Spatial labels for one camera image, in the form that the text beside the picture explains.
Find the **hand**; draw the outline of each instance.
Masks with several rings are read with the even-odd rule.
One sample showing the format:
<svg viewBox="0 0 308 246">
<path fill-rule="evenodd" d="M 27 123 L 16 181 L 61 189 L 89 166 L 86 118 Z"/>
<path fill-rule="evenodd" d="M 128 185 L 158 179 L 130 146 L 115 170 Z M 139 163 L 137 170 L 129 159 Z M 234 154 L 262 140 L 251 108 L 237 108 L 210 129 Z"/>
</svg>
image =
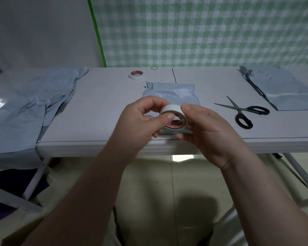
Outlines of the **hand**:
<svg viewBox="0 0 308 246">
<path fill-rule="evenodd" d="M 217 112 L 200 105 L 183 103 L 181 110 L 193 134 L 178 134 L 180 140 L 193 143 L 211 163 L 223 168 L 239 152 L 248 150 L 244 140 Z"/>
<path fill-rule="evenodd" d="M 160 112 L 168 104 L 163 98 L 148 96 L 127 105 L 103 150 L 122 156 L 125 161 L 132 161 L 152 136 L 157 138 L 162 128 L 174 118 L 172 113 L 164 113 L 156 118 L 144 114 L 149 111 Z"/>
</svg>

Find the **black scissor handle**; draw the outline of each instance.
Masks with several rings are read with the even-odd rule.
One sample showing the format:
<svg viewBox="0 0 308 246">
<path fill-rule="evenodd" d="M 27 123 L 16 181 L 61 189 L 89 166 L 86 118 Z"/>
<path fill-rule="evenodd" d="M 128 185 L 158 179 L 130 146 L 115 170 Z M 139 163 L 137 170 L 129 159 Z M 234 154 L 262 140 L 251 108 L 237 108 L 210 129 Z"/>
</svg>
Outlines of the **black scissor handle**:
<svg viewBox="0 0 308 246">
<path fill-rule="evenodd" d="M 235 121 L 236 123 L 241 127 L 241 128 L 245 128 L 245 129 L 251 129 L 253 128 L 253 124 L 251 122 L 251 120 L 249 120 L 243 113 L 238 113 L 235 116 Z"/>
<path fill-rule="evenodd" d="M 259 115 L 268 115 L 270 113 L 270 110 L 261 106 L 249 106 L 247 107 L 249 111 L 254 111 L 255 113 Z"/>
</svg>

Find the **floor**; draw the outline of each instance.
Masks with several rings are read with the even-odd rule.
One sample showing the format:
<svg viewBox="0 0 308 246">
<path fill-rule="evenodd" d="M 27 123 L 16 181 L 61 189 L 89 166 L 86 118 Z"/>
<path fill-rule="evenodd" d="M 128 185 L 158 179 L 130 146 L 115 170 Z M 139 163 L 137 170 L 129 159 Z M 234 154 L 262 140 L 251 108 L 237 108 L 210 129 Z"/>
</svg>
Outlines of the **floor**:
<svg viewBox="0 0 308 246">
<path fill-rule="evenodd" d="M 308 153 L 294 157 L 308 172 Z M 308 198 L 306 189 L 270 154 L 259 157 L 295 200 Z M 0 221 L 0 241 L 18 228 L 50 212 L 92 162 L 64 158 L 47 172 L 50 187 L 37 196 L 40 214 L 16 211 Z M 123 174 L 115 204 L 127 245 L 196 245 L 232 206 L 218 168 L 202 155 L 176 162 L 172 156 L 138 157 Z"/>
</svg>

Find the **gingham fabric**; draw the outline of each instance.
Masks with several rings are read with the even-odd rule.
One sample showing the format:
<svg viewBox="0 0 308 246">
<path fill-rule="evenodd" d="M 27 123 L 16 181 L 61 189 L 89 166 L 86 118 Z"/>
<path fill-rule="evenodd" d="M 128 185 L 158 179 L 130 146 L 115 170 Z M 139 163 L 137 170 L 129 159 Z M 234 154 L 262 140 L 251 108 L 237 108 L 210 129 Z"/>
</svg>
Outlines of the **gingham fabric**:
<svg viewBox="0 0 308 246">
<path fill-rule="evenodd" d="M 308 65 L 308 0 L 91 0 L 107 66 Z"/>
</svg>

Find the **scissors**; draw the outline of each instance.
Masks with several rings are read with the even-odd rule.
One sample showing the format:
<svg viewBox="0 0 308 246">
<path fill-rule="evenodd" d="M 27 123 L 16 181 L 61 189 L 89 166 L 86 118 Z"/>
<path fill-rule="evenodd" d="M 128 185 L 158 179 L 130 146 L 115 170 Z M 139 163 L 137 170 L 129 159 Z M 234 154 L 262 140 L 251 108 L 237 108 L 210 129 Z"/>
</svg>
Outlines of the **scissors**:
<svg viewBox="0 0 308 246">
<path fill-rule="evenodd" d="M 230 99 L 228 96 L 227 98 L 229 99 L 229 101 L 234 105 L 234 106 L 230 106 L 230 105 L 225 105 L 225 104 L 217 104 L 223 107 L 227 107 L 227 108 L 231 108 L 231 109 L 235 109 L 238 111 L 238 114 L 235 116 L 235 121 L 236 123 L 241 127 L 241 128 L 245 128 L 245 129 L 251 129 L 253 128 L 253 124 L 251 122 L 250 119 L 248 119 L 243 113 L 242 111 L 248 111 L 248 112 L 252 112 L 252 113 L 256 113 L 259 115 L 268 115 L 270 113 L 269 109 L 261 107 L 261 106 L 249 106 L 247 108 L 240 108 L 237 106 L 237 104 Z"/>
</svg>

